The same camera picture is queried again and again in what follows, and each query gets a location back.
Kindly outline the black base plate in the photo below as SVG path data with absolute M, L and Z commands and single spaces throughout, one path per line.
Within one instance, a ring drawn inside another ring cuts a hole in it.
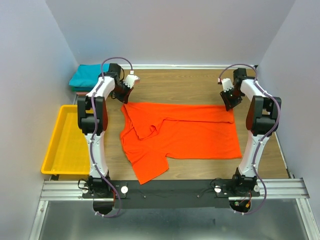
M 128 209 L 232 208 L 249 211 L 251 199 L 260 196 L 256 180 L 248 184 L 235 179 L 137 180 L 81 179 L 77 183 L 93 210 L 110 216 Z

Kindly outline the aluminium frame rail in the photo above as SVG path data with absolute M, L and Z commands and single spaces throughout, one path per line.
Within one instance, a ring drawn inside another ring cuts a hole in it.
M 309 193 L 301 178 L 258 181 L 248 212 L 229 208 L 122 209 L 99 216 L 78 181 L 43 183 L 32 240 L 317 240 Z

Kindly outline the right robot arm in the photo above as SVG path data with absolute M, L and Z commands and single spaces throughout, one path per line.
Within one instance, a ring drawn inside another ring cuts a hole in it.
M 227 111 L 239 105 L 243 97 L 250 100 L 245 126 L 248 139 L 244 155 L 232 179 L 225 180 L 223 193 L 244 196 L 257 191 L 259 163 L 271 135 L 277 130 L 281 115 L 282 100 L 261 87 L 256 76 L 248 76 L 245 68 L 233 71 L 233 80 L 218 77 L 222 85 L 220 96 Z

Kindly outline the yellow plastic bin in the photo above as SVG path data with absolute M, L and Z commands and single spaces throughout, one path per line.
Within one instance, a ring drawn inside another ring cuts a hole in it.
M 60 107 L 50 143 L 41 167 L 48 175 L 90 175 L 99 178 L 90 155 L 91 135 L 78 127 L 78 107 Z

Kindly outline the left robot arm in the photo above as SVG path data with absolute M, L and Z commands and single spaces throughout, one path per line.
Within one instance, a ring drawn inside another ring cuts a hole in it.
M 87 186 L 82 190 L 99 198 L 109 194 L 118 197 L 105 160 L 104 137 L 108 127 L 106 99 L 112 96 L 127 104 L 135 82 L 140 78 L 135 75 L 133 67 L 129 74 L 125 75 L 124 69 L 117 63 L 109 64 L 107 71 L 104 71 L 102 65 L 100 70 L 93 89 L 77 100 L 77 124 L 84 134 L 90 161 Z

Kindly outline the pink folded t shirt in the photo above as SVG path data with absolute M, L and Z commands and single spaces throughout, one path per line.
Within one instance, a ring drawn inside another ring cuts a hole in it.
M 76 94 L 78 95 L 78 96 L 85 96 L 85 95 L 87 95 L 89 92 L 85 92 L 85 91 L 77 91 L 76 92 Z

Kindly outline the teal folded t shirt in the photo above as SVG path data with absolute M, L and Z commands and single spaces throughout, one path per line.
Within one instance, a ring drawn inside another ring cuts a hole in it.
M 75 74 L 70 79 L 69 86 L 73 89 L 91 90 L 97 84 L 100 74 L 100 64 L 81 64 L 78 66 Z

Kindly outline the white table edge strip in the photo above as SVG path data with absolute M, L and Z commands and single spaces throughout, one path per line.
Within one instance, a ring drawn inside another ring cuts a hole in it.
M 223 70 L 227 68 L 228 64 L 133 64 L 134 70 L 174 70 L 174 69 L 214 69 L 214 70 Z

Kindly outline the orange t shirt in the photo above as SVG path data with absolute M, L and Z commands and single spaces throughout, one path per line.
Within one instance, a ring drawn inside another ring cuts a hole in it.
M 120 142 L 141 185 L 169 169 L 167 158 L 242 157 L 234 113 L 223 105 L 129 102 L 121 111 Z

